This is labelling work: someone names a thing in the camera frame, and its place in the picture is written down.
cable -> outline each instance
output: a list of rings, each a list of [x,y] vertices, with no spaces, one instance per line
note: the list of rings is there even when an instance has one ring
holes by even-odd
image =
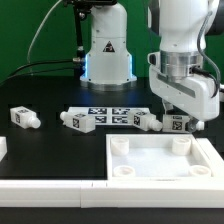
[[[31,74],[40,74],[40,73],[45,73],[45,72],[64,71],[64,70],[74,70],[74,67],[64,67],[64,68],[57,68],[57,69],[48,69],[48,70],[41,70],[41,71],[32,71],[32,72],[23,73],[23,74],[15,74],[15,75],[8,76],[4,81],[0,82],[0,85],[3,85],[9,79],[16,78],[18,76],[25,76],[25,75],[31,75]]]
[[[27,65],[23,65],[23,66],[17,68],[15,71],[13,71],[12,73],[10,73],[8,77],[14,76],[16,73],[18,73],[18,72],[20,72],[20,71],[22,71],[22,70],[24,70],[26,68],[30,68],[30,67],[36,66],[36,65],[62,64],[62,63],[72,63],[72,62],[73,62],[72,59],[34,62],[34,63],[30,63],[30,64],[27,64]]]
[[[217,86],[217,91],[216,91],[216,94],[217,94],[218,90],[220,88],[220,82],[221,82],[220,70],[219,70],[218,66],[201,49],[201,38],[202,38],[203,33],[205,32],[206,26],[208,24],[208,20],[209,20],[211,15],[212,15],[212,11],[208,12],[208,15],[206,16],[205,21],[204,21],[204,23],[203,23],[203,25],[200,29],[200,32],[199,32],[198,38],[197,38],[197,47],[198,47],[198,52],[201,54],[201,56],[204,58],[204,60],[206,60],[216,71],[217,79],[216,79],[215,83],[216,83],[216,86]]]
[[[34,35],[34,38],[30,44],[29,50],[28,50],[28,54],[27,54],[27,62],[30,63],[30,56],[31,56],[31,52],[34,46],[34,43],[38,37],[38,35],[40,34],[40,31],[42,30],[43,26],[45,25],[46,21],[48,20],[49,16],[51,15],[51,13],[54,11],[54,9],[62,2],[63,0],[59,0],[57,1],[54,6],[50,9],[50,11],[47,13],[47,15],[45,16],[44,20],[42,21],[42,23],[40,24],[36,34]]]

warning label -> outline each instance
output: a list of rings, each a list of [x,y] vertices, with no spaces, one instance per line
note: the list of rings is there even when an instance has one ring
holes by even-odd
[[[114,53],[115,50],[114,50],[114,47],[113,45],[111,44],[111,42],[109,41],[107,46],[104,48],[103,52],[108,52],[108,53]]]

white plastic tray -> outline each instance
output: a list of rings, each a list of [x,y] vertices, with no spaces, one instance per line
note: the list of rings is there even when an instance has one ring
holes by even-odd
[[[113,155],[110,144],[112,137],[129,139],[130,151],[127,155]],[[191,139],[191,153],[189,155],[178,156],[172,152],[174,137]],[[129,180],[133,181],[189,177],[188,171],[193,165],[208,167],[212,171],[212,177],[224,177],[224,163],[221,157],[215,149],[202,148],[200,142],[203,141],[205,140],[196,140],[192,135],[107,135],[108,180],[122,180],[121,177],[113,176],[113,170],[118,166],[132,167],[136,175],[129,177]]]

black tabletop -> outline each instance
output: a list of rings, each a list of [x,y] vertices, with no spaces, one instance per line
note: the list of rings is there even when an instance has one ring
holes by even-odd
[[[7,137],[8,148],[0,163],[0,179],[104,180],[107,178],[106,134],[146,134],[125,126],[97,126],[87,134],[67,128],[62,125],[59,115],[71,106],[147,107],[160,120],[164,112],[161,99],[151,93],[145,78],[139,78],[137,87],[131,90],[98,92],[80,87],[73,77],[20,77],[0,87],[0,102],[0,136]],[[23,129],[13,124],[9,109],[17,106],[37,112],[41,127]],[[224,152],[223,111],[221,103],[220,116],[206,122],[204,131],[194,133],[195,137],[208,138],[221,155]],[[1,208],[0,220],[3,222],[0,223],[17,223],[20,218],[24,219],[21,223],[74,223],[74,220],[88,223],[222,223],[222,213],[222,209]]]

black cable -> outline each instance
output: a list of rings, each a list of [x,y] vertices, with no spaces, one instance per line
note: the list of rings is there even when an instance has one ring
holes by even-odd
[[[73,12],[74,12],[74,16],[75,16],[77,46],[83,47],[81,22],[80,22],[80,18],[79,18],[78,8],[76,6],[73,7]]]
[[[22,73],[22,74],[15,74],[15,75],[12,75],[12,76],[8,76],[4,81],[0,82],[0,85],[3,85],[9,79],[16,78],[18,76],[40,74],[40,73],[45,73],[45,72],[64,71],[64,70],[74,70],[74,67],[64,67],[64,68],[48,69],[48,70],[41,70],[41,71],[33,71],[33,72],[28,72],[28,73]]]
[[[15,75],[16,73],[18,73],[26,68],[30,68],[30,67],[36,66],[36,65],[62,64],[62,63],[72,63],[72,62],[73,62],[72,59],[33,62],[33,63],[26,64],[26,65],[23,65],[23,66],[17,68],[15,71],[13,71],[12,73],[9,74],[9,77]]]

